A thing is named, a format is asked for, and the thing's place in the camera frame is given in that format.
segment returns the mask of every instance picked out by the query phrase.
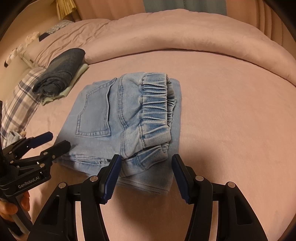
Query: denim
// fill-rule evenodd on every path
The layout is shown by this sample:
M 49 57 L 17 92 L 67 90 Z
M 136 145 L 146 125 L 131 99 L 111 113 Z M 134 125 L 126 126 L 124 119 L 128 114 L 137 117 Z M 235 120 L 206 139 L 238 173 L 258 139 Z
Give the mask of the denim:
M 84 55 L 83 49 L 72 48 L 55 57 L 34 85 L 33 93 L 40 94 L 41 99 L 58 96 L 69 86 Z
M 180 102 L 180 85 L 176 80 L 173 82 Z M 87 85 L 78 95 L 56 140 L 70 141 L 71 150 L 56 161 L 96 175 L 114 154 L 120 154 L 121 185 L 163 193 L 161 183 L 147 182 L 145 178 L 155 164 L 166 161 L 168 166 L 170 131 L 177 102 L 175 91 L 172 79 L 164 73 L 125 74 Z M 179 139 L 180 127 L 176 133 Z M 164 170 L 164 179 L 169 172 L 168 168 Z M 142 177 L 136 181 L 128 178 L 141 173 Z M 155 186 L 159 191 L 145 186 Z
M 179 81 L 170 79 L 173 84 L 176 105 L 173 110 L 173 121 L 170 130 L 171 141 L 168 147 L 168 158 L 156 163 L 147 171 L 128 177 L 119 177 L 117 185 L 130 186 L 154 194 L 167 194 L 172 186 L 174 174 L 172 171 L 172 156 L 178 153 L 181 128 L 181 89 Z

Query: bed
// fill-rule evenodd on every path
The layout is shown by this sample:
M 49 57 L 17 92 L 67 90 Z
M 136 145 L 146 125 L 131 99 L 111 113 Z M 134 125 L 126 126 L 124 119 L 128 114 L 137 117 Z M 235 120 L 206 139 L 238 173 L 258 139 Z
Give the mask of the bed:
M 63 51 L 85 50 L 89 69 L 66 98 L 39 106 L 27 136 L 51 131 L 54 139 L 78 93 L 95 81 L 131 72 L 165 72 L 182 91 L 179 154 L 211 182 L 235 182 L 267 238 L 281 238 L 295 213 L 296 60 L 259 29 L 218 14 L 184 9 L 139 13 L 119 20 L 83 20 L 60 29 L 31 48 L 36 66 L 47 67 Z M 87 178 L 53 164 L 52 179 L 30 191 L 37 218 L 60 182 Z M 110 240 L 183 240 L 192 207 L 175 181 L 168 195 L 150 195 L 117 186 L 101 206 Z M 81 220 L 78 238 L 83 240 Z M 214 204 L 213 227 L 217 225 Z M 210 240 L 215 240 L 215 228 Z

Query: stuffed toy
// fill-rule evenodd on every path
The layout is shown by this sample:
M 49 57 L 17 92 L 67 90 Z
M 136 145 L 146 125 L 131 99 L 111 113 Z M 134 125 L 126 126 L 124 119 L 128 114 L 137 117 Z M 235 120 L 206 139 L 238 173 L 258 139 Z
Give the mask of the stuffed toy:
M 4 62 L 5 68 L 12 62 L 12 60 L 21 52 L 23 51 L 29 44 L 31 44 L 34 40 L 36 40 L 40 36 L 40 32 L 34 32 L 29 34 L 25 38 L 25 42 L 20 44 L 16 49 L 14 49 L 6 58 Z

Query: blue gripper pad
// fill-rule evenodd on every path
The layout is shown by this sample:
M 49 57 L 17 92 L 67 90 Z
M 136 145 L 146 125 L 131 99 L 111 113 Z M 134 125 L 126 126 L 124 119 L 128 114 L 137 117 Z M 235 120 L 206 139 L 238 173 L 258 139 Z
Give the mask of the blue gripper pad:
M 102 196 L 102 199 L 106 203 L 112 197 L 120 169 L 121 156 L 116 154 L 113 156 L 100 181 L 101 190 L 103 189 L 102 187 L 104 187 L 104 194 Z
M 39 147 L 53 139 L 54 135 L 49 131 L 43 133 L 37 137 L 30 139 L 30 143 L 28 145 L 29 148 L 36 148 Z
M 186 201 L 186 203 L 189 203 L 189 192 L 192 190 L 194 182 L 179 154 L 175 154 L 172 157 L 172 169 L 181 197 Z

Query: back pocket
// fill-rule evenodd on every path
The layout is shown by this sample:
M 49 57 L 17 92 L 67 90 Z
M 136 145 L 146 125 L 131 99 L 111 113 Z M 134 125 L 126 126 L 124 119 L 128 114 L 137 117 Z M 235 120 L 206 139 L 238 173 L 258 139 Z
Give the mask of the back pocket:
M 76 136 L 105 137 L 111 135 L 109 119 L 109 92 L 116 78 L 86 94 L 83 110 L 78 115 Z

